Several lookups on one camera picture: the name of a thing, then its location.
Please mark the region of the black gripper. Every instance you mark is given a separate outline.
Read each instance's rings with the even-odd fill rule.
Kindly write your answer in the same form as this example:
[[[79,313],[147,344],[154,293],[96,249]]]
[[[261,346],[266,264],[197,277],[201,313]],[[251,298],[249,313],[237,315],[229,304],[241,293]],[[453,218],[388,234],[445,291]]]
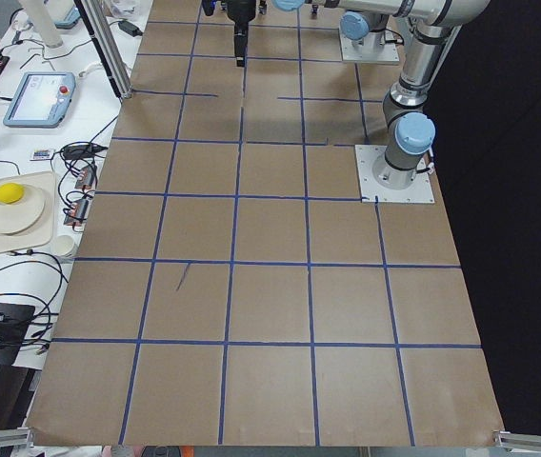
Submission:
[[[227,15],[234,23],[233,47],[235,62],[238,67],[246,66],[249,22],[256,15],[255,0],[228,0]]]

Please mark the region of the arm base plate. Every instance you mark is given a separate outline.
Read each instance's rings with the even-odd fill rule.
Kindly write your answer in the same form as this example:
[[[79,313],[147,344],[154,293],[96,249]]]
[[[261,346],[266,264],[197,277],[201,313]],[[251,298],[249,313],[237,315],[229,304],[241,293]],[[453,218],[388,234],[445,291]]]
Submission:
[[[386,146],[356,145],[355,162],[364,203],[434,204],[431,178],[424,158],[412,170],[392,168]]]
[[[344,62],[378,65],[398,65],[400,62],[398,36],[390,30],[371,32],[359,41],[351,40],[340,31],[339,38]]]

